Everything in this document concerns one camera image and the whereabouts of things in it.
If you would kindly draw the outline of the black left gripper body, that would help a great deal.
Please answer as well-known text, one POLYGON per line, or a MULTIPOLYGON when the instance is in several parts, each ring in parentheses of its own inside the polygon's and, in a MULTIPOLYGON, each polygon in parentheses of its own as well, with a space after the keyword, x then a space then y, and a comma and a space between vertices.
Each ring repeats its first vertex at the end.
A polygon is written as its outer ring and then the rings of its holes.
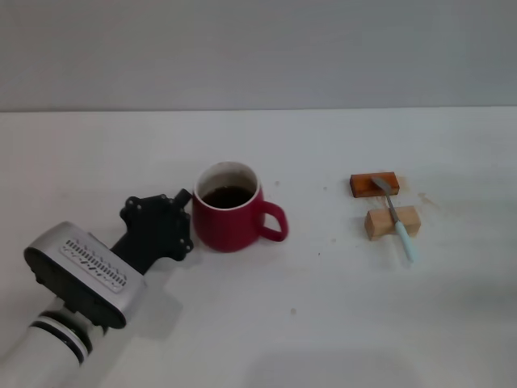
POLYGON ((192 251, 191 216, 164 194, 129 197, 120 210, 126 233, 111 252, 140 274, 163 258, 182 261, 192 251))

